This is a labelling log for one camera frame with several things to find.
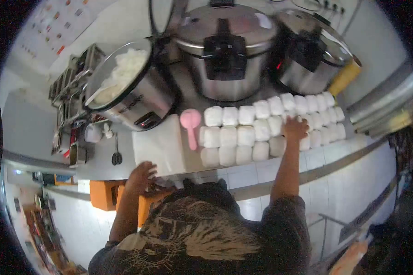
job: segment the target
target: orange stool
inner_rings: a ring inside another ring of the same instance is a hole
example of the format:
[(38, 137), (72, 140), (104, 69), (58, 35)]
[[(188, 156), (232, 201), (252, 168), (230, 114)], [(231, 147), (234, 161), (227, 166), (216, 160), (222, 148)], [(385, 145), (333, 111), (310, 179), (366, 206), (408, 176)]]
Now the orange stool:
[(116, 210), (118, 186), (123, 185), (125, 182), (125, 180), (91, 180), (90, 202), (92, 206), (104, 211)]
[[(121, 201), (122, 194), (124, 192), (125, 186), (120, 185), (118, 190), (118, 198), (116, 202), (116, 211), (118, 210), (119, 202)], [(144, 195), (139, 196), (138, 202), (138, 227), (142, 227), (145, 221), (147, 220), (148, 214), (150, 211), (155, 209), (161, 201), (171, 193), (173, 193), (176, 188), (172, 187), (167, 190), (152, 191), (147, 192)]]

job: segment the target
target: stainless steel rice cooker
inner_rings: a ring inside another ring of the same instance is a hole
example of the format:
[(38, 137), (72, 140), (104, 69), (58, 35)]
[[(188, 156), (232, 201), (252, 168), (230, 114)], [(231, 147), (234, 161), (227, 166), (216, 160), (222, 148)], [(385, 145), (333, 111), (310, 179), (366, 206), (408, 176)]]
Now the stainless steel rice cooker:
[(175, 41), (201, 94), (238, 101), (260, 88), (275, 35), (264, 13), (233, 0), (212, 0), (186, 14)]
[(352, 58), (343, 38), (318, 14), (286, 9), (274, 15), (278, 37), (275, 81), (299, 94), (318, 94)]
[(128, 43), (101, 62), (88, 81), (86, 98), (90, 98), (110, 76), (117, 65), (115, 57), (131, 48), (148, 52), (147, 61), (138, 75), (109, 102), (91, 101), (87, 107), (133, 131), (145, 131), (166, 117), (176, 99), (176, 91), (170, 88), (158, 64), (154, 63), (154, 46), (150, 40), (144, 38)]
[(111, 101), (104, 104), (88, 102), (90, 112), (124, 124), (133, 131), (146, 131), (159, 125), (176, 107), (180, 89), (168, 68), (162, 64), (162, 51), (170, 41), (185, 14), (187, 0), (149, 0), (152, 36), (137, 39), (106, 57), (90, 77), (86, 100), (101, 87), (116, 67), (116, 56), (129, 49), (145, 50), (147, 61), (138, 75)]

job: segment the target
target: electrical cord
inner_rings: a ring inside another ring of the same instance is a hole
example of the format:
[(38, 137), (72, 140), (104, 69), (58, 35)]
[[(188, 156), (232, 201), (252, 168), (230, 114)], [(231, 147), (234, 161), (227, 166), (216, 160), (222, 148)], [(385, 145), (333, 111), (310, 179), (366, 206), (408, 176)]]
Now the electrical cord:
[(322, 6), (321, 6), (321, 4), (320, 4), (320, 1), (319, 1), (319, 0), (314, 0), (314, 1), (317, 2), (318, 5), (319, 5), (319, 7), (318, 7), (317, 9), (315, 9), (315, 10), (309, 9), (309, 8), (305, 8), (305, 7), (303, 7), (303, 6), (300, 6), (300, 5), (298, 5), (297, 3), (295, 3), (295, 0), (291, 0), (291, 3), (294, 4), (294, 5), (296, 5), (296, 6), (299, 7), (299, 8), (302, 8), (302, 9), (306, 10), (306, 11), (319, 11), (319, 10), (322, 8)]

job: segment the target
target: hanging utensil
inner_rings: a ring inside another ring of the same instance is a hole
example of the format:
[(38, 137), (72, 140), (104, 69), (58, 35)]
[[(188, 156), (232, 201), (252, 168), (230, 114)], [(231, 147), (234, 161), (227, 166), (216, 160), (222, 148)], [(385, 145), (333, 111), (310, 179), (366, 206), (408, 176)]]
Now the hanging utensil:
[(113, 153), (112, 156), (112, 164), (113, 165), (118, 165), (122, 163), (122, 155), (118, 151), (118, 133), (115, 134), (115, 142), (116, 142), (116, 151)]

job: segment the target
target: rice cooker lid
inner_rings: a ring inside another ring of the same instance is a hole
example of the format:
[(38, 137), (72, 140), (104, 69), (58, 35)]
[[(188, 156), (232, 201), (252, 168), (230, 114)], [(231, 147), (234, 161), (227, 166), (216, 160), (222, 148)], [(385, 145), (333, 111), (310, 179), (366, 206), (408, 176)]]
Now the rice cooker lid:
[(346, 50), (344, 39), (334, 30), (329, 21), (323, 22), (325, 19), (321, 16), (312, 15), (305, 11), (297, 9), (286, 9), (275, 14), (275, 19), (282, 25), (285, 25), (295, 35), (298, 35), (301, 30), (311, 32), (316, 26), (322, 28), (320, 39), (327, 45), (323, 59), (335, 66), (344, 66), (351, 60), (352, 55)]
[(215, 36), (220, 19), (227, 19), (231, 35), (245, 39), (247, 55), (269, 50), (276, 35), (276, 25), (263, 12), (234, 4), (234, 1), (210, 1), (209, 6), (196, 8), (186, 14), (177, 31), (179, 47), (201, 56), (205, 38)]
[(187, 6), (188, 0), (148, 0), (152, 36), (175, 35)]

